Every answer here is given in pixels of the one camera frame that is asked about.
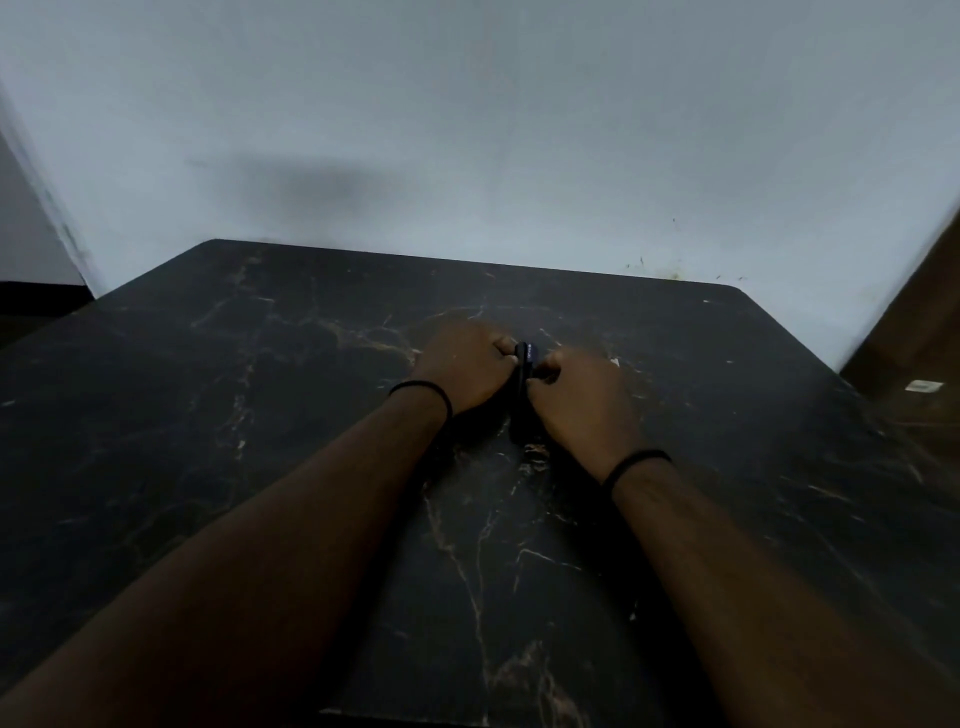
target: black marble table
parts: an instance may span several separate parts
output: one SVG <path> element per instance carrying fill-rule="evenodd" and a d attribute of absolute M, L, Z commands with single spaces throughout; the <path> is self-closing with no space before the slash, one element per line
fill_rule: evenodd
<path fill-rule="evenodd" d="M 960 509 L 723 285 L 215 240 L 0 352 L 0 691 L 371 410 L 453 317 L 626 372 L 654 438 L 860 628 L 960 675 Z M 660 725 L 711 700 L 642 553 L 493 406 L 410 484 L 308 708 Z"/>

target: black bracelet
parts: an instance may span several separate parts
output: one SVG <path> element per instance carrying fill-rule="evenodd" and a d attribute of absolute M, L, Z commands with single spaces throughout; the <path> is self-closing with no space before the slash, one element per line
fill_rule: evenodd
<path fill-rule="evenodd" d="M 606 493 L 608 496 L 612 496 L 613 486 L 616 485 L 616 481 L 620 479 L 620 476 L 624 474 L 628 468 L 636 465 L 636 463 L 642 462 L 643 460 L 649 460 L 653 457 L 657 457 L 660 460 L 666 460 L 668 463 L 673 462 L 673 460 L 670 459 L 670 456 L 661 449 L 639 449 L 623 458 L 623 460 L 621 460 L 619 464 L 610 471 L 610 474 L 607 475 L 607 479 L 603 481 L 603 485 L 600 487 L 603 488 L 604 493 Z"/>
<path fill-rule="evenodd" d="M 435 384 L 432 381 L 427 381 L 426 379 L 407 379 L 406 381 L 401 381 L 396 387 L 390 390 L 390 395 L 393 394 L 397 389 L 403 389 L 404 387 L 426 387 L 427 389 L 432 389 L 442 398 L 444 398 L 444 404 L 446 405 L 446 422 L 444 427 L 449 424 L 450 420 L 453 419 L 453 404 L 450 402 L 450 397 L 446 395 L 444 388 L 439 384 Z"/>

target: person's right arm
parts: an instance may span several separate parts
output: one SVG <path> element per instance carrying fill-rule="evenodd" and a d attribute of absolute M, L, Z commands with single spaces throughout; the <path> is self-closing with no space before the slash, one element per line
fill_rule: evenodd
<path fill-rule="evenodd" d="M 615 365 L 571 349 L 545 364 L 559 376 L 532 379 L 530 401 L 594 478 L 649 447 Z M 633 465 L 612 497 L 733 724 L 960 725 L 952 686 L 854 630 L 665 460 Z"/>

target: bracelet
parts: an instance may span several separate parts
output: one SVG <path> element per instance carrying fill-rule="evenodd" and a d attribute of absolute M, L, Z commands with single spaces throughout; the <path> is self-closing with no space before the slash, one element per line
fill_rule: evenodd
<path fill-rule="evenodd" d="M 610 474 L 607 475 L 607 479 L 603 481 L 603 485 L 600 487 L 603 488 L 604 493 L 606 493 L 608 496 L 612 496 L 613 486 L 616 485 L 616 481 L 620 479 L 622 474 L 624 474 L 631 466 L 636 465 L 636 463 L 642 462 L 643 460 L 649 460 L 650 458 L 654 457 L 659 458 L 660 460 L 666 460 L 668 463 L 673 462 L 673 460 L 670 459 L 670 456 L 661 449 L 639 449 L 623 458 L 623 460 L 621 460 L 619 464 L 617 464 L 617 466 L 610 471 Z"/>
<path fill-rule="evenodd" d="M 406 381 L 401 381 L 396 387 L 390 390 L 390 393 L 387 395 L 389 397 L 398 389 L 403 389 L 404 387 L 426 387 L 427 389 L 432 389 L 438 395 L 444 399 L 444 404 L 446 405 L 446 422 L 444 427 L 446 427 L 450 420 L 453 419 L 453 403 L 450 401 L 450 397 L 446 395 L 444 388 L 439 384 L 435 384 L 432 381 L 427 381 L 426 379 L 407 379 Z"/>

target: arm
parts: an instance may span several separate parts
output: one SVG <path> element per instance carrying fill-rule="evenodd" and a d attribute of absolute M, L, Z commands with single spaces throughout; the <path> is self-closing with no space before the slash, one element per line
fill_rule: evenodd
<path fill-rule="evenodd" d="M 649 447 L 611 362 L 576 350 L 546 362 L 560 375 L 531 380 L 531 403 L 593 477 Z M 613 501 L 735 725 L 957 724 L 957 696 L 938 675 L 858 634 L 666 461 L 626 471 Z"/>
<path fill-rule="evenodd" d="M 412 378 L 439 384 L 461 412 L 506 382 L 512 350 L 489 328 L 448 328 Z M 445 419 L 437 393 L 398 390 L 129 586 L 0 701 L 0 724 L 276 717 L 313 677 Z"/>

